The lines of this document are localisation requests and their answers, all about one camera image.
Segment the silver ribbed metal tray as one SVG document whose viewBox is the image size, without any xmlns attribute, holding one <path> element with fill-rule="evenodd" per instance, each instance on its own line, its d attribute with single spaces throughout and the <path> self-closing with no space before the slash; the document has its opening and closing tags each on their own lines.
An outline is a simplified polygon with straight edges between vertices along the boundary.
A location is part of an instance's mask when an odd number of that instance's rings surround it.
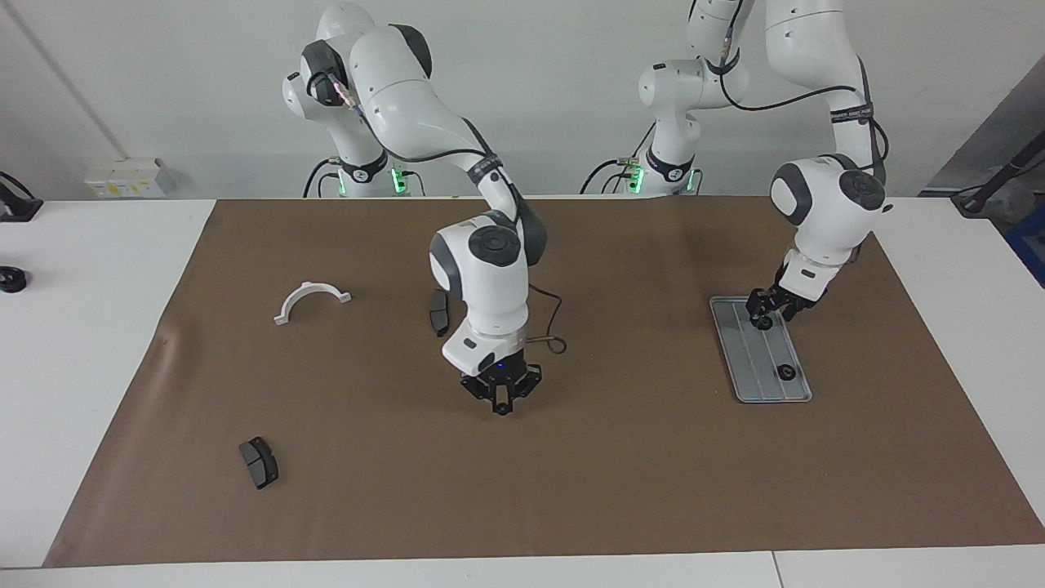
<svg viewBox="0 0 1045 588">
<path fill-rule="evenodd" d="M 772 329 L 759 331 L 748 319 L 746 301 L 739 296 L 716 296 L 709 301 L 736 397 L 745 404 L 811 401 L 812 390 L 787 323 L 773 313 Z M 784 382 L 776 375 L 776 366 L 783 363 L 794 364 L 798 371 L 793 381 Z"/>
</svg>

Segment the brown table mat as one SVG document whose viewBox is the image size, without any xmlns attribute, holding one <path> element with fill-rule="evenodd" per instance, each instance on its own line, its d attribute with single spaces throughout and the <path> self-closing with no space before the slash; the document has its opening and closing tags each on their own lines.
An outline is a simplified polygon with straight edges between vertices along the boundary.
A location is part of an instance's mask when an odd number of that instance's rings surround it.
<svg viewBox="0 0 1045 588">
<path fill-rule="evenodd" d="M 429 327 L 429 239 L 483 208 L 217 203 L 45 565 L 1045 543 L 874 239 L 789 324 L 811 401 L 742 404 L 709 299 L 770 282 L 772 205 L 540 199 L 570 347 L 497 416 Z M 303 282 L 352 300 L 273 323 Z"/>
</svg>

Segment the black tripod leg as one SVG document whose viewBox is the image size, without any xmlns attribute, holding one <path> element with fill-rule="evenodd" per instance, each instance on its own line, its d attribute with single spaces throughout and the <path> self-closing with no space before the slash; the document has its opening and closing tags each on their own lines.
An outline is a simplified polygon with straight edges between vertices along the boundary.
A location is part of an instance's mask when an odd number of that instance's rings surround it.
<svg viewBox="0 0 1045 588">
<path fill-rule="evenodd" d="M 1045 163 L 1045 130 L 1041 130 L 1031 141 L 988 179 L 985 183 L 955 191 L 950 201 L 960 215 L 978 217 L 990 197 L 993 197 L 1012 179 L 1029 174 Z"/>
</svg>

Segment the blue box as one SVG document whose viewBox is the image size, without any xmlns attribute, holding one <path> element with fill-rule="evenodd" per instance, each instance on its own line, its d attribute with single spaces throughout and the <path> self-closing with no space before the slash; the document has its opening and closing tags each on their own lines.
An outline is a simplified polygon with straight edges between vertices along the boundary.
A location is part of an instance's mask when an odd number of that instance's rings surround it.
<svg viewBox="0 0 1045 588">
<path fill-rule="evenodd" d="M 1004 241 L 1045 289 L 1045 203 L 1005 232 Z"/>
</svg>

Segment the white wall socket box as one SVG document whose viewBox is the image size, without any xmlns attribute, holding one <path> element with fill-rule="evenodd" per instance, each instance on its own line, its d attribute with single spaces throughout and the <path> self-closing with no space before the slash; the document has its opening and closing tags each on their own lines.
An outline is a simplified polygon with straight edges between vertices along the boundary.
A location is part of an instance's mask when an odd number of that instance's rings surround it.
<svg viewBox="0 0 1045 588">
<path fill-rule="evenodd" d="M 166 198 L 173 183 L 159 158 L 95 160 L 83 184 L 97 198 Z"/>
</svg>

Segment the black clamp mount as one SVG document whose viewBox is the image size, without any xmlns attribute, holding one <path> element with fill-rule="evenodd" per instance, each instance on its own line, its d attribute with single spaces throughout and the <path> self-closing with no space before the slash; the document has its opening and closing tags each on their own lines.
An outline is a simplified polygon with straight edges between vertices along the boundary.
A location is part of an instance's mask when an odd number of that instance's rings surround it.
<svg viewBox="0 0 1045 588">
<path fill-rule="evenodd" d="M 0 224 L 29 222 L 43 204 L 21 181 L 0 171 Z"/>
</svg>

